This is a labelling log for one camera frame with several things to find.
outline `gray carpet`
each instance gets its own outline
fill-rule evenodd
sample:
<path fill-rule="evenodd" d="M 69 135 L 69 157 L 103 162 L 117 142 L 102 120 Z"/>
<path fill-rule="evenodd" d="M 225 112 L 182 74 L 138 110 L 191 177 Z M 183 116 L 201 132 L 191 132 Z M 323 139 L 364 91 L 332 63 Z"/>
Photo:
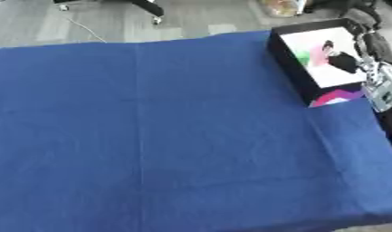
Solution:
<path fill-rule="evenodd" d="M 90 27 L 107 42 L 148 42 L 197 38 L 210 34 L 270 29 L 336 16 L 329 10 L 294 18 L 271 18 L 258 0 L 159 0 L 166 21 L 154 26 L 150 15 L 125 1 L 85 2 L 60 12 L 51 0 L 6 0 L 0 3 L 0 47 L 98 41 L 67 18 Z M 392 44 L 392 8 L 380 2 L 382 33 Z M 366 21 L 361 13 L 349 17 Z M 341 232 L 392 232 L 392 225 Z"/>

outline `white cord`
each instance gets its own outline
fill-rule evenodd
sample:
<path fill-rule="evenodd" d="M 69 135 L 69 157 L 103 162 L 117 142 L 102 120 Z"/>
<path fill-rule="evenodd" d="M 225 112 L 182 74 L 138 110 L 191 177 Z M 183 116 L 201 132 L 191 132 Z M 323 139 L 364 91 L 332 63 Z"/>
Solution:
<path fill-rule="evenodd" d="M 77 22 L 75 22 L 74 20 L 72 20 L 71 18 L 65 17 L 67 20 L 69 20 L 71 23 L 76 24 L 80 27 L 82 27 L 83 29 L 86 29 L 87 31 L 89 31 L 94 37 L 96 37 L 97 39 L 103 41 L 104 43 L 107 43 L 107 41 L 105 41 L 103 38 L 99 37 L 97 34 L 95 34 L 89 27 L 83 25 L 83 24 L 79 24 Z"/>

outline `blue cloth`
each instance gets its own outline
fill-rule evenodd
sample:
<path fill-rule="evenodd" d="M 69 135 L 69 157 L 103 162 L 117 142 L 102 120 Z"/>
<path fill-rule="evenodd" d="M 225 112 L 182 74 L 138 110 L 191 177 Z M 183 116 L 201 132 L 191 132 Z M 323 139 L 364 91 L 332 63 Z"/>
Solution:
<path fill-rule="evenodd" d="M 392 221 L 365 99 L 308 109 L 267 33 L 0 50 L 0 232 Z"/>

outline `black box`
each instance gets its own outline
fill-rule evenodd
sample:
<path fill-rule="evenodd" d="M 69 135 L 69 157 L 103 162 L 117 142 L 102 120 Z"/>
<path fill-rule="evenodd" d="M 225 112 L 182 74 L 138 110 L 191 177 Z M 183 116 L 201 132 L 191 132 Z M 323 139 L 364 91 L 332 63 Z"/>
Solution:
<path fill-rule="evenodd" d="M 276 27 L 268 50 L 308 106 L 346 102 L 363 96 L 366 80 L 357 66 L 357 29 L 349 19 Z"/>

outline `green object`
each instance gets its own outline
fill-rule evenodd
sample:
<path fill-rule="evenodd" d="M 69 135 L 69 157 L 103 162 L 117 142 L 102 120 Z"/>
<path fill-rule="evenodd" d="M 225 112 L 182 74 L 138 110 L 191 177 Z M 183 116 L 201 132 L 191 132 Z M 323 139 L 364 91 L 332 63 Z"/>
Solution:
<path fill-rule="evenodd" d="M 295 57 L 299 60 L 299 62 L 303 66 L 307 66 L 308 62 L 310 61 L 310 53 L 309 52 L 295 52 Z"/>

